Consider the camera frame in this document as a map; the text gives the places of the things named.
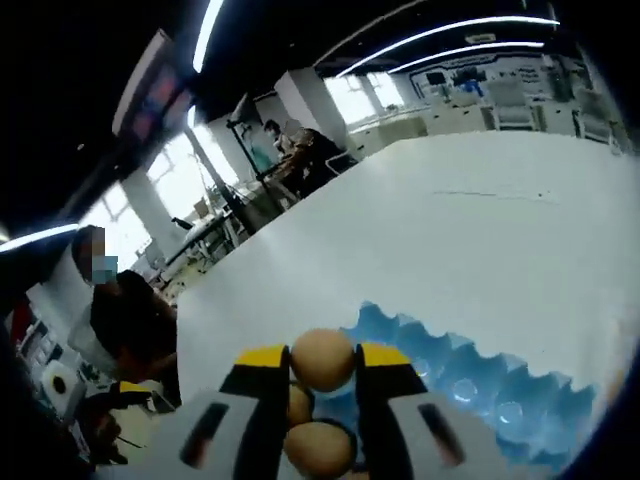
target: metal stand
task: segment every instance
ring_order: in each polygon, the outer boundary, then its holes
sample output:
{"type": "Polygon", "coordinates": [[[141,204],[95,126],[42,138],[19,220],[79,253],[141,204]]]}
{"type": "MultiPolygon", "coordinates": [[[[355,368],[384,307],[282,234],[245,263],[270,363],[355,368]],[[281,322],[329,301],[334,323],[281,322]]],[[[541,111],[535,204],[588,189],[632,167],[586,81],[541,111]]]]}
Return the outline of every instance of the metal stand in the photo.
{"type": "Polygon", "coordinates": [[[269,197],[269,200],[273,204],[273,206],[276,209],[276,211],[280,212],[280,213],[284,213],[284,208],[282,207],[282,205],[280,205],[280,203],[275,199],[275,197],[271,193],[271,190],[269,189],[269,186],[264,181],[264,175],[262,175],[262,173],[258,170],[258,167],[253,162],[253,158],[251,157],[251,154],[247,151],[247,147],[244,146],[244,142],[242,141],[242,139],[238,135],[238,132],[236,132],[236,128],[235,127],[236,127],[236,125],[238,125],[238,123],[240,123],[240,122],[232,122],[231,120],[228,120],[227,121],[227,128],[229,130],[231,130],[231,132],[233,133],[233,136],[236,139],[236,142],[238,142],[238,145],[240,145],[240,148],[242,148],[242,151],[244,152],[245,156],[247,157],[247,160],[249,160],[249,163],[251,164],[251,168],[253,168],[253,171],[256,174],[256,179],[260,182],[260,184],[264,188],[264,191],[267,194],[267,197],[269,197]]]}
{"type": "Polygon", "coordinates": [[[202,148],[202,145],[200,145],[200,142],[193,133],[193,130],[191,130],[190,127],[187,127],[184,133],[187,135],[187,138],[189,139],[189,142],[191,142],[191,145],[193,145],[193,149],[195,150],[196,154],[203,160],[206,160],[209,165],[211,165],[211,169],[207,170],[211,174],[213,183],[215,183],[216,188],[222,195],[222,198],[226,200],[227,205],[229,205],[229,208],[231,209],[233,214],[240,221],[242,226],[247,230],[249,235],[253,235],[254,233],[256,233],[255,227],[253,226],[245,212],[244,205],[233,194],[231,194],[231,192],[227,188],[227,184],[224,183],[224,180],[222,180],[220,175],[218,175],[218,172],[216,172],[216,169],[213,167],[211,160],[209,160],[209,157],[205,153],[204,148],[202,148]]]}

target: pillar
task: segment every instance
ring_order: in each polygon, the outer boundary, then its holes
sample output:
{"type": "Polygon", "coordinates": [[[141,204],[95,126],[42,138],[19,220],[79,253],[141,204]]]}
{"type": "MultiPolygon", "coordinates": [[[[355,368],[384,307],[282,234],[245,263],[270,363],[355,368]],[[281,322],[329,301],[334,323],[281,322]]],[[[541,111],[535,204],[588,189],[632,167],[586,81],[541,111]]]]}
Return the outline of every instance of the pillar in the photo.
{"type": "Polygon", "coordinates": [[[169,258],[182,245],[184,231],[171,223],[171,216],[146,172],[139,168],[120,183],[144,228],[158,243],[164,257],[169,258]]]}
{"type": "Polygon", "coordinates": [[[284,127],[285,124],[291,120],[287,109],[284,107],[277,93],[265,95],[255,100],[255,104],[262,123],[265,123],[267,120],[274,120],[278,122],[280,126],[284,127]]]}
{"type": "Polygon", "coordinates": [[[276,82],[275,90],[291,118],[303,127],[318,130],[339,147],[346,147],[347,126],[313,68],[286,72],[276,82]]]}
{"type": "Polygon", "coordinates": [[[238,141],[233,136],[233,133],[227,128],[227,120],[229,116],[216,118],[209,122],[207,127],[211,131],[213,138],[216,139],[222,154],[231,165],[231,168],[238,175],[240,183],[250,182],[256,179],[255,173],[251,168],[249,160],[242,151],[242,147],[238,145],[238,141]]]}

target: gray gripper part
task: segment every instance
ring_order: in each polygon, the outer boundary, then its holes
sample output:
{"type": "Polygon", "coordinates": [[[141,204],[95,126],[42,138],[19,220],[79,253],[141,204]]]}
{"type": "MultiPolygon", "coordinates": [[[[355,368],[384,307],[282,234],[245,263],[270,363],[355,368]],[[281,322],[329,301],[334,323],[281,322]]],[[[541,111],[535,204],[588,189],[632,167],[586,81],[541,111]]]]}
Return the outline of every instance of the gray gripper part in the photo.
{"type": "Polygon", "coordinates": [[[249,397],[215,391],[201,393],[160,421],[142,463],[115,467],[112,478],[231,480],[242,437],[257,404],[256,399],[249,397]],[[201,419],[207,417],[210,409],[220,411],[225,406],[201,468],[184,463],[181,454],[201,419]]]}
{"type": "Polygon", "coordinates": [[[437,393],[421,393],[389,400],[413,470],[413,478],[442,480],[540,479],[551,475],[545,468],[509,466],[496,444],[495,432],[482,420],[451,406],[437,393]],[[445,465],[422,412],[437,409],[463,452],[463,462],[445,465]]]}

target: person's hair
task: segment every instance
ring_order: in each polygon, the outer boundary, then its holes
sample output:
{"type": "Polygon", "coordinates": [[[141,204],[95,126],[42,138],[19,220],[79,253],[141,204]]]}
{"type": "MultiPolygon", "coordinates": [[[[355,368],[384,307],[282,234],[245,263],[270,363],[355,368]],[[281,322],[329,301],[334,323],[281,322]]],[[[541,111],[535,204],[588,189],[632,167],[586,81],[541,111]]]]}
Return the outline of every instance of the person's hair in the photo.
{"type": "Polygon", "coordinates": [[[276,133],[280,133],[280,125],[278,125],[278,122],[276,122],[275,120],[267,120],[266,122],[264,122],[264,129],[265,130],[273,130],[276,133]]]}
{"type": "Polygon", "coordinates": [[[87,225],[86,227],[82,227],[78,230],[71,241],[71,258],[73,258],[73,263],[76,264],[76,268],[80,275],[85,280],[89,280],[86,278],[86,272],[84,268],[84,264],[86,262],[86,258],[83,258],[82,247],[87,244],[87,242],[93,241],[93,234],[99,227],[95,225],[87,225]]]}

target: blue egg tray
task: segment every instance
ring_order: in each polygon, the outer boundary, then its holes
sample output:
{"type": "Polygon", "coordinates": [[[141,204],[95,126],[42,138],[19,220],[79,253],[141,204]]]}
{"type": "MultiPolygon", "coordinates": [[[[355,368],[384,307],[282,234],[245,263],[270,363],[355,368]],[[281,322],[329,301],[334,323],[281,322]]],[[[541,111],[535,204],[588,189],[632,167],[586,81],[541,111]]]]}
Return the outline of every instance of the blue egg tray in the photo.
{"type": "MultiPolygon", "coordinates": [[[[594,386],[573,391],[571,379],[558,372],[534,377],[515,355],[484,358],[471,339],[452,332],[430,335],[422,322],[405,315],[389,318],[372,303],[363,304],[355,327],[341,330],[354,345],[397,347],[430,391],[444,394],[495,431],[510,463],[545,465],[558,472],[586,440],[594,386]]],[[[316,393],[313,416],[357,432],[354,380],[331,394],[316,393]]]]}

